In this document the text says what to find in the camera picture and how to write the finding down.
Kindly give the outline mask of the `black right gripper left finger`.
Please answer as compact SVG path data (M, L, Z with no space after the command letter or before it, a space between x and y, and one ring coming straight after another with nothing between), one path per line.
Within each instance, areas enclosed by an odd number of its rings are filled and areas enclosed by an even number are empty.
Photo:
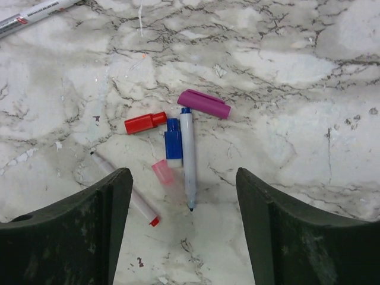
M1 223L1 284L112 284L132 186L130 170L120 168Z

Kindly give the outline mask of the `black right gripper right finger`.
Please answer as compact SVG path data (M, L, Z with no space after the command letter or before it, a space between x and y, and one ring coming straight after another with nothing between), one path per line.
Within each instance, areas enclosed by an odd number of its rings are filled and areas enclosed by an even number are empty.
M239 168L236 190L256 284L378 284L379 222L340 216Z

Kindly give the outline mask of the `white pen red end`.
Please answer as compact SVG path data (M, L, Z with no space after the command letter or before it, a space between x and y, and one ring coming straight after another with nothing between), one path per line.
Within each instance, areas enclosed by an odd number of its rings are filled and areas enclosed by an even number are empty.
M95 151L90 151L91 158L97 163L100 169L107 174L111 174L116 167ZM132 206L137 209L148 221L149 225L156 227L160 223L159 215L153 210L153 207L143 198L143 196L134 188L131 193Z

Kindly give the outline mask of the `pink translucent highlighter cap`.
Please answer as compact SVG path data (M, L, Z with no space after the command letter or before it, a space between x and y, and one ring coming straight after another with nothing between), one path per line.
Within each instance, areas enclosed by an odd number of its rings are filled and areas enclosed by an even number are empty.
M162 185L168 186L174 183L174 175L166 160L160 160L151 166L156 177Z

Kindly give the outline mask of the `red pen cap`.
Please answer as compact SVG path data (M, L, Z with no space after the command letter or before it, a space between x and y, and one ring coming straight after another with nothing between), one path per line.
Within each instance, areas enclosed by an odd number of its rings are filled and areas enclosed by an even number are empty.
M149 129L158 127L165 124L167 121L167 115L165 112L149 113L136 118L128 119L124 122L126 133L128 135L143 132Z

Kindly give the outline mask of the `blue pen cap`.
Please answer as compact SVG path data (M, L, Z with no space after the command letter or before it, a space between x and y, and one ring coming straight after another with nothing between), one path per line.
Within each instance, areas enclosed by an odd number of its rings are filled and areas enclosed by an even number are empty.
M167 131L164 133L166 160L170 168L182 167L182 135L179 120L169 118Z

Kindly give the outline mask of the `white pen blue end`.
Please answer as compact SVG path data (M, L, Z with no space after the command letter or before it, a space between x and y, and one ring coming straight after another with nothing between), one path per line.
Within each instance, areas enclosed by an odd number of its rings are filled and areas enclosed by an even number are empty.
M180 113L180 130L182 136L183 170L185 193L188 200L188 208L193 211L197 193L197 171L195 165L195 143L192 112L188 107L183 107Z

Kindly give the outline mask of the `magenta pen cap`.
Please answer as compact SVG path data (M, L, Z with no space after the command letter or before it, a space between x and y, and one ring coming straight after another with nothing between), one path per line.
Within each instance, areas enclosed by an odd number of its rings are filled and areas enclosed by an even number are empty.
M220 119L227 119L231 111L231 107L223 100L191 89L182 92L177 103Z

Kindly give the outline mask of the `white pen green end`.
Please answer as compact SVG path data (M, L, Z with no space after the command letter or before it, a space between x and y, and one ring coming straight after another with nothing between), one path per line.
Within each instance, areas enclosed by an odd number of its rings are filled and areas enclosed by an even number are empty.
M53 14L64 11L80 0L54 0L45 1L35 5L28 10L20 12L12 17L1 21L1 38L30 26L44 18L50 17Z

